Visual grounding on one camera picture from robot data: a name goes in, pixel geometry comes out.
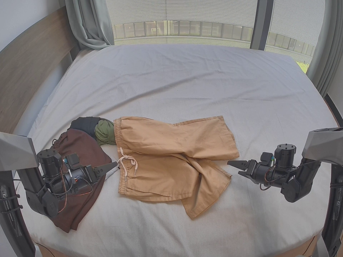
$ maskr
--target mattress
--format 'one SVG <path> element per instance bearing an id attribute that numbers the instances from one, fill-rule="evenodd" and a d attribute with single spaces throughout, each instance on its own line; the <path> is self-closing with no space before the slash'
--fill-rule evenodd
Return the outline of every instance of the mattress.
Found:
<path id="1" fill-rule="evenodd" d="M 271 52 L 210 45 L 126 45 L 83 51 L 39 113 L 29 137 L 49 148 L 77 117 L 125 115 L 168 123 L 223 115 L 239 160 L 259 160 L 280 143 L 297 146 L 311 130 L 336 127 L 296 62 Z M 102 146 L 112 160 L 115 146 Z M 105 181 L 77 231 L 64 233 L 32 211 L 23 217 L 37 242 L 69 256 L 274 256 L 324 225 L 331 167 L 323 163 L 309 195 L 289 203 L 217 161 L 232 179 L 219 200 L 191 220 L 181 201 L 145 203 L 118 194 L 119 171 Z M 24 195 L 20 184 L 18 193 Z"/>

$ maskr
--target drawstring knot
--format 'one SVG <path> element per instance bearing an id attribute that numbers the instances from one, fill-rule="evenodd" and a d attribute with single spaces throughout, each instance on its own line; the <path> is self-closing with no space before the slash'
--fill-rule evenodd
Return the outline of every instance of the drawstring knot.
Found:
<path id="1" fill-rule="evenodd" d="M 123 152 L 123 149 L 120 147 L 120 153 L 122 154 L 122 157 L 119 158 L 118 160 L 118 163 L 121 164 L 121 166 L 123 167 L 124 171 L 125 171 L 125 182 L 126 182 L 126 179 L 127 179 L 127 175 L 128 175 L 128 172 L 124 166 L 124 163 L 123 163 L 123 159 L 128 159 L 131 161 L 131 165 L 135 165 L 135 173 L 134 175 L 136 175 L 136 170 L 138 169 L 138 163 L 136 161 L 136 159 L 132 156 L 128 156 L 128 155 L 124 155 L 124 152 Z"/>

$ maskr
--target green clothing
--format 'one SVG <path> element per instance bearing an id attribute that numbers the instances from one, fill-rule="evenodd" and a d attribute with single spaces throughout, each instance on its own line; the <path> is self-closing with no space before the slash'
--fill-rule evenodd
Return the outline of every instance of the green clothing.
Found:
<path id="1" fill-rule="evenodd" d="M 95 136 L 98 144 L 115 145 L 116 140 L 114 138 L 114 126 L 113 123 L 107 120 L 100 120 L 95 126 Z"/>

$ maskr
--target grass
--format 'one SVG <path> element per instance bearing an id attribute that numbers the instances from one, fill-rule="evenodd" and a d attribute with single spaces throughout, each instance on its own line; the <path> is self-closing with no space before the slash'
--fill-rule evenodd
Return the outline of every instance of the grass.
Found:
<path id="1" fill-rule="evenodd" d="M 307 69 L 308 69 L 308 66 L 310 65 L 310 64 L 306 64 L 306 63 L 304 63 L 304 62 L 299 62 L 299 61 L 296 61 L 297 62 L 297 64 L 299 65 L 299 67 L 302 69 L 302 71 L 304 72 L 304 73 L 306 73 L 306 71 L 307 71 Z"/>

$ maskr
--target baseboard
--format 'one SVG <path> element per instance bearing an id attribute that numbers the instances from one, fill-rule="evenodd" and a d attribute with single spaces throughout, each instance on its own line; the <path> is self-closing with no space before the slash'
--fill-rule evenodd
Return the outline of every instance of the baseboard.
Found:
<path id="1" fill-rule="evenodd" d="M 324 100 L 328 104 L 337 124 L 343 127 L 343 118 L 328 94 L 325 95 Z"/>

